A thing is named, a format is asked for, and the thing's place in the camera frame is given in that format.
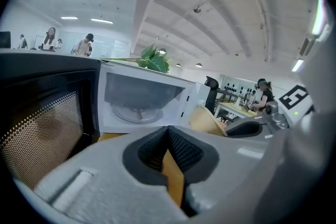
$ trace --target woman with long hair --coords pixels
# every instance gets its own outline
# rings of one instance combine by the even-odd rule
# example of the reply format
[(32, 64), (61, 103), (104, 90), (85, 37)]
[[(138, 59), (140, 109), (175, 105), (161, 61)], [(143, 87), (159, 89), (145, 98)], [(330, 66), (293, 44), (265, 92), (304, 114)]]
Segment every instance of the woman with long hair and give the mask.
[(263, 92), (261, 102), (258, 104), (253, 104), (251, 107), (258, 109), (258, 111), (262, 111), (265, 108), (267, 102), (274, 100), (274, 96), (272, 93), (271, 82), (267, 82), (265, 79), (259, 79), (258, 88)]
[(47, 36), (43, 43), (43, 50), (53, 50), (56, 46), (56, 40), (55, 40), (55, 34), (56, 29), (54, 27), (51, 27), (49, 31), (47, 32)]

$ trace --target wooden table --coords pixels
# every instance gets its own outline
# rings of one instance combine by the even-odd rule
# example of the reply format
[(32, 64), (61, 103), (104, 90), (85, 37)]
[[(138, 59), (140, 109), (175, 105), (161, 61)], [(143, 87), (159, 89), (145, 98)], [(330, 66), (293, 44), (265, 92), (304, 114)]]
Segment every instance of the wooden table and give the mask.
[(235, 114), (242, 119), (247, 118), (247, 117), (253, 117), (253, 116), (257, 115), (256, 112), (252, 112), (252, 111), (247, 112), (246, 108), (242, 107), (242, 110), (236, 108), (235, 103), (219, 103), (218, 106), (217, 106), (216, 112), (215, 112), (215, 118), (217, 118), (217, 116), (219, 114), (219, 111), (221, 109), (224, 109), (224, 110), (226, 110), (226, 111), (228, 111), (232, 114)]

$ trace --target table leg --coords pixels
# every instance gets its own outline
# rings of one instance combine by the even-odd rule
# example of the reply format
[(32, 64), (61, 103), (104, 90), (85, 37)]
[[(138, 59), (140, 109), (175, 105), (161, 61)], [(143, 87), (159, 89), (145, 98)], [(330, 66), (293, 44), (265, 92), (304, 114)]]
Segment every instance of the table leg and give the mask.
[(220, 107), (221, 107), (221, 105), (218, 104), (217, 109), (216, 109), (216, 112), (215, 112), (215, 115), (214, 115), (214, 116), (215, 116), (215, 119), (217, 118), (217, 116), (218, 116), (218, 114), (219, 114)]

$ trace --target white ceiling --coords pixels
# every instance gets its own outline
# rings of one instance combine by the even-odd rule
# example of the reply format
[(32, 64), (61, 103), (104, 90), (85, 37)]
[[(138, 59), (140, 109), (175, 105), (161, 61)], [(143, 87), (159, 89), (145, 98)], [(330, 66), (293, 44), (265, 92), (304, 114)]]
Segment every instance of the white ceiling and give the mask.
[[(311, 32), (317, 0), (23, 0), (63, 25), (106, 27), (132, 39), (134, 54), (145, 46), (165, 48), (172, 59), (193, 68), (221, 70), (218, 62), (266, 62), (292, 68)], [(199, 14), (193, 9), (200, 6)], [(61, 16), (77, 16), (64, 21)]]

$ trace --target black t-shirt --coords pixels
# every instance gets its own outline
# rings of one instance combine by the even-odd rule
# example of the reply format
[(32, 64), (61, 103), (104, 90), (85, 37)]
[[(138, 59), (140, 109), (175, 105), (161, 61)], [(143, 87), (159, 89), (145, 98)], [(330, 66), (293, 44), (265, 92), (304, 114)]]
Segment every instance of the black t-shirt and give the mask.
[(273, 93), (272, 91), (267, 88), (266, 91), (263, 92), (263, 95), (261, 97), (261, 101), (263, 100), (263, 97), (266, 96), (267, 97), (267, 100), (266, 102), (270, 102), (270, 101), (273, 101), (274, 100), (274, 96), (273, 96)]

